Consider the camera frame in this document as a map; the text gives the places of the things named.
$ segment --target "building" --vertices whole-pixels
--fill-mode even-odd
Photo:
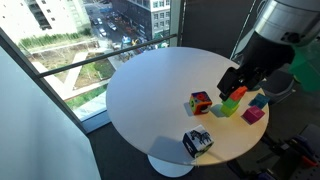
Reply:
[[[18,42],[22,38],[74,33],[90,27],[82,0],[0,0],[0,26]]]
[[[113,9],[147,40],[169,35],[170,0],[113,0]]]

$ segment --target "cube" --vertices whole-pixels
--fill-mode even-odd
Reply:
[[[192,93],[189,105],[194,115],[208,113],[212,105],[212,101],[205,91]]]
[[[213,145],[210,134],[199,125],[186,132],[182,140],[185,148],[193,158],[201,156]]]
[[[247,92],[248,88],[246,86],[241,86],[237,90],[235,90],[229,98],[231,98],[234,101],[240,100],[244,94]]]
[[[229,108],[225,105],[221,106],[220,111],[227,117],[230,117],[234,112],[236,112],[236,110],[238,109],[239,104],[237,104],[234,108]]]
[[[264,114],[265,113],[260,108],[257,106],[252,106],[244,112],[242,118],[244,118],[251,125],[261,119]]]
[[[249,106],[257,106],[258,108],[263,109],[269,100],[270,98],[258,93],[256,97],[250,101]]]
[[[222,101],[222,104],[224,106],[227,106],[230,109],[233,109],[239,104],[239,102],[240,102],[240,99],[237,101],[234,101],[233,99],[228,98],[226,101]]]

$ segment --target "white wall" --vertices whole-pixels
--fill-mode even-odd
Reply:
[[[0,179],[100,179],[88,138],[0,47]]]

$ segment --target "green cube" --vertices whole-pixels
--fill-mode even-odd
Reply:
[[[228,98],[226,101],[222,101],[222,104],[227,106],[229,109],[233,109],[239,104],[240,100],[241,99],[234,101],[233,99]]]
[[[227,117],[230,117],[236,110],[238,109],[239,104],[237,104],[234,108],[229,108],[225,105],[222,105],[220,111]]]

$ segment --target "green lawn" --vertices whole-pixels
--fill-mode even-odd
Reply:
[[[91,90],[87,93],[83,93],[71,100],[67,100],[66,104],[70,107],[70,109],[74,110],[81,105],[85,104],[86,102],[89,102],[91,99],[99,96],[100,94],[104,93],[107,89],[107,85],[98,87],[94,90]]]

